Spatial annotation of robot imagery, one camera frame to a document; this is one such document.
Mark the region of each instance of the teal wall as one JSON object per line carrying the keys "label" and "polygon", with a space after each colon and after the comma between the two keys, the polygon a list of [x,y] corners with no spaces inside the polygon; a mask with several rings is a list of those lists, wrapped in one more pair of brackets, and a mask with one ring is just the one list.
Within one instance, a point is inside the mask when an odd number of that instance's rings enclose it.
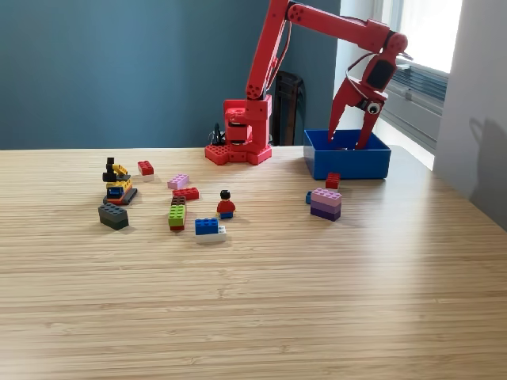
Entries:
{"label": "teal wall", "polygon": [[[0,149],[203,146],[243,98],[268,4],[0,0]],[[335,60],[335,39],[293,28],[283,69],[306,83],[308,127],[326,127]]]}

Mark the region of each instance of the blue plastic box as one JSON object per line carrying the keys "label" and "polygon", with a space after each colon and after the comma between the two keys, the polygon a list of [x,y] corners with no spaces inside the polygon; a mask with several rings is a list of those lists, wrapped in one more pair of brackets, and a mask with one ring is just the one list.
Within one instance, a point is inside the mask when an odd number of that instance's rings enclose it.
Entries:
{"label": "blue plastic box", "polygon": [[341,179],[379,179],[387,177],[391,149],[372,134],[366,147],[354,150],[360,130],[334,132],[327,142],[327,130],[304,131],[304,159],[315,180],[325,180],[328,173],[340,173]]}

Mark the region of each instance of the dark gray lego brick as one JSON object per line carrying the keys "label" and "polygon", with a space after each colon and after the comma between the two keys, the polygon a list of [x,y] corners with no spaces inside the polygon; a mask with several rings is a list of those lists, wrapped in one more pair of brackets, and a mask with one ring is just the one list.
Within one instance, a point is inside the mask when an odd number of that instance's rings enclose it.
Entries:
{"label": "dark gray lego brick", "polygon": [[120,222],[112,222],[109,219],[100,217],[101,223],[106,225],[107,227],[111,227],[114,230],[121,230],[128,226],[128,219],[122,220]]}
{"label": "dark gray lego brick", "polygon": [[121,222],[125,219],[128,220],[127,211],[112,203],[106,203],[99,206],[98,215],[101,219],[108,219],[114,223]]}

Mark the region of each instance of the white lego brick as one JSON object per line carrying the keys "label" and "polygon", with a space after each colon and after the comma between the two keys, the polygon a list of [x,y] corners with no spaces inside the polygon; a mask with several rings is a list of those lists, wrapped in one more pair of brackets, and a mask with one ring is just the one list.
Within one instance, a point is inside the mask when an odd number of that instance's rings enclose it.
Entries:
{"label": "white lego brick", "polygon": [[183,188],[190,181],[190,177],[186,174],[178,174],[172,180],[167,181],[167,188],[172,188],[173,190],[179,190]]}
{"label": "white lego brick", "polygon": [[147,176],[141,176],[141,179],[143,180],[143,182],[150,182],[155,179],[155,175],[148,174]]}
{"label": "white lego brick", "polygon": [[227,232],[225,231],[225,226],[219,226],[219,232],[217,234],[196,235],[197,244],[216,243],[226,240]]}

